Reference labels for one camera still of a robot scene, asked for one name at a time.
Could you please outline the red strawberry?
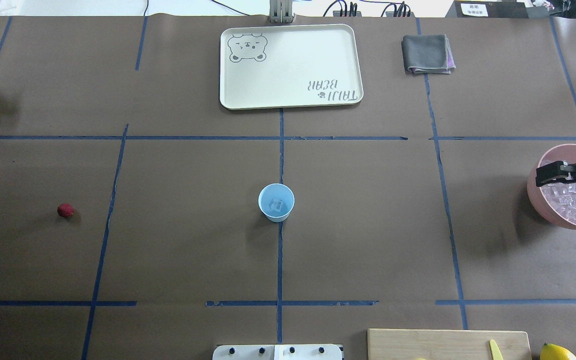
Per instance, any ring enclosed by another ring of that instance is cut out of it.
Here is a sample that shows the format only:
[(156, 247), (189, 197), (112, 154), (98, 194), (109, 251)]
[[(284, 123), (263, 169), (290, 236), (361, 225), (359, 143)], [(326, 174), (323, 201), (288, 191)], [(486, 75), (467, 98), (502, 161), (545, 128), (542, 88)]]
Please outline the red strawberry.
[(57, 214), (65, 219), (69, 219), (74, 215), (74, 208), (70, 203), (61, 203), (57, 207)]

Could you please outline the yellow knife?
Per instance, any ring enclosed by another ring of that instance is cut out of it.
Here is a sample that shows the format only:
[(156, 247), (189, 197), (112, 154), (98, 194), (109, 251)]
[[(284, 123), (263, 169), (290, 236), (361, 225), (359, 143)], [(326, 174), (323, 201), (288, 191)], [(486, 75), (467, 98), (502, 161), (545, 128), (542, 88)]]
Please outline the yellow knife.
[(494, 339), (489, 340), (489, 349), (492, 360), (504, 360), (501, 349), (498, 346), (498, 342)]

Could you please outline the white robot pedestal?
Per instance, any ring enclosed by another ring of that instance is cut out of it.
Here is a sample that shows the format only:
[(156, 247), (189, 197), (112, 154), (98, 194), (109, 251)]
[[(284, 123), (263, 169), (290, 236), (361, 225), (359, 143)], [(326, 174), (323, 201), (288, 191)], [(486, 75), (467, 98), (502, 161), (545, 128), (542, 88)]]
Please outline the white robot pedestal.
[(227, 344), (217, 346), (213, 360), (343, 360), (338, 344)]

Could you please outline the ice cube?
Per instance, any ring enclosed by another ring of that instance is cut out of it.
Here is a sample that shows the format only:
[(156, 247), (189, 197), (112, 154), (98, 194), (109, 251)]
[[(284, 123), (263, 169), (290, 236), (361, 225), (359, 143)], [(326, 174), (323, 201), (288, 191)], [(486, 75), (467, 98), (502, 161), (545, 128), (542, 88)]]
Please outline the ice cube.
[(272, 201), (270, 201), (269, 209), (272, 212), (281, 213), (283, 212), (283, 207), (284, 207), (284, 200), (281, 198), (273, 198)]

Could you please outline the light blue cup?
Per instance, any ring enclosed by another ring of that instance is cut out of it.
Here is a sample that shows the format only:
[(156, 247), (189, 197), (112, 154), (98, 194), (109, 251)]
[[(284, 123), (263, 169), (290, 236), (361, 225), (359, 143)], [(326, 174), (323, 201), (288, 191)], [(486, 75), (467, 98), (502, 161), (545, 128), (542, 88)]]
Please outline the light blue cup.
[[(274, 212), (270, 210), (272, 199), (280, 198), (284, 201), (283, 211)], [(295, 206), (295, 195), (290, 189), (282, 183), (272, 183), (263, 187), (258, 196), (258, 207), (263, 215), (273, 223), (282, 223), (291, 214)]]

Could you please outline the black box with label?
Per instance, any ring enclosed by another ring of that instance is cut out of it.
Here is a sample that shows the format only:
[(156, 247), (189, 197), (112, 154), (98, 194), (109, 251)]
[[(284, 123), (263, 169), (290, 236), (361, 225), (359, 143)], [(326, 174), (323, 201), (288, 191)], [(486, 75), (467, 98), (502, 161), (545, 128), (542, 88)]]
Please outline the black box with label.
[(493, 0), (453, 0), (445, 18), (528, 19), (523, 2)]

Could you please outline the yellow lemon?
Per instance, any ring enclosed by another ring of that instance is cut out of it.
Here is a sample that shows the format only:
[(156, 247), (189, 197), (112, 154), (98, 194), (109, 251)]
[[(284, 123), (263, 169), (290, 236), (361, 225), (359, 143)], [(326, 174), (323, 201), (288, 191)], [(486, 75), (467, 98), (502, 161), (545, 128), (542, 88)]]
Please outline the yellow lemon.
[(539, 354), (540, 360), (576, 360), (576, 355), (569, 349), (553, 344), (551, 342), (545, 342)]

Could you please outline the folded grey cloth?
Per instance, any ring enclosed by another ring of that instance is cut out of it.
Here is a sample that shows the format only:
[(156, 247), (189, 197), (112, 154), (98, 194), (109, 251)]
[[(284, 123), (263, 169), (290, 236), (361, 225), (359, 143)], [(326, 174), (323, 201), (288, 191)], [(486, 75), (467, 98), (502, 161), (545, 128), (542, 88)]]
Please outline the folded grey cloth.
[(404, 35), (403, 64), (414, 74), (450, 75), (457, 66), (446, 34)]

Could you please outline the cream bear tray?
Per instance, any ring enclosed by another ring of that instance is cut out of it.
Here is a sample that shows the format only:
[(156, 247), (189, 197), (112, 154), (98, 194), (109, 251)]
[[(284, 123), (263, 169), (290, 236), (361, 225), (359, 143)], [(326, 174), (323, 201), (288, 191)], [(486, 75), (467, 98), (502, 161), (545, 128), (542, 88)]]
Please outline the cream bear tray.
[(219, 100), (226, 109), (345, 106), (363, 97), (355, 32), (345, 23), (221, 34)]

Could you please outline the wooden cutting board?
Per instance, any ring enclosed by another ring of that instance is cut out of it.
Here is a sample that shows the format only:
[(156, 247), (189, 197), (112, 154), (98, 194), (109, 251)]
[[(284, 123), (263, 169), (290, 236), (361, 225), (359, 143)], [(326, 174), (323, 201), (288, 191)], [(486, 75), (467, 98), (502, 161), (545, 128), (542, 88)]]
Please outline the wooden cutting board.
[(370, 360), (491, 360), (490, 341), (504, 360), (530, 360), (526, 332), (504, 330), (386, 329), (366, 332)]

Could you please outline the pink bowl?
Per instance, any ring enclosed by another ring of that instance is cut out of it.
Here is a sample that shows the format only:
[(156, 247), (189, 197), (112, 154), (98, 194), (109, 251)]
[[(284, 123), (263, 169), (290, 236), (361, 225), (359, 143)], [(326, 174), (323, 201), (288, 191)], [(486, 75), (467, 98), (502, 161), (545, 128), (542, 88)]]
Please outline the pink bowl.
[(564, 143), (547, 150), (533, 166), (526, 182), (526, 193), (531, 205), (549, 223), (569, 230), (576, 230), (576, 224), (568, 221), (564, 216), (556, 211), (553, 203), (550, 203), (544, 196), (541, 187), (536, 185), (537, 168), (546, 161), (568, 161), (576, 163), (576, 144)]

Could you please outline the aluminium frame post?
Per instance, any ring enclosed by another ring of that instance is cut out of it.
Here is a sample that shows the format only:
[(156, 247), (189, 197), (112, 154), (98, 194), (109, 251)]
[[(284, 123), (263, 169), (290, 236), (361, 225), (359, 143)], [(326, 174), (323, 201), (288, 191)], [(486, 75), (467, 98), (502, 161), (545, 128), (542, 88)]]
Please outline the aluminium frame post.
[(269, 0), (269, 22), (291, 24), (294, 21), (293, 0)]

